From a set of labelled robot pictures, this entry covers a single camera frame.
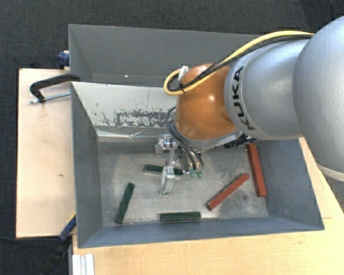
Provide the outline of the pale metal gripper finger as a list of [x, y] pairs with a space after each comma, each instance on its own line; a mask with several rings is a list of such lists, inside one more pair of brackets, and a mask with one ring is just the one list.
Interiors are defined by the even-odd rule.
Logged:
[[166, 179], [165, 179], [165, 195], [169, 195], [173, 189], [175, 181], [175, 174], [173, 167], [166, 168]]
[[162, 170], [162, 181], [161, 187], [159, 189], [159, 196], [163, 197], [168, 194], [168, 174], [167, 174], [167, 167], [164, 167]]

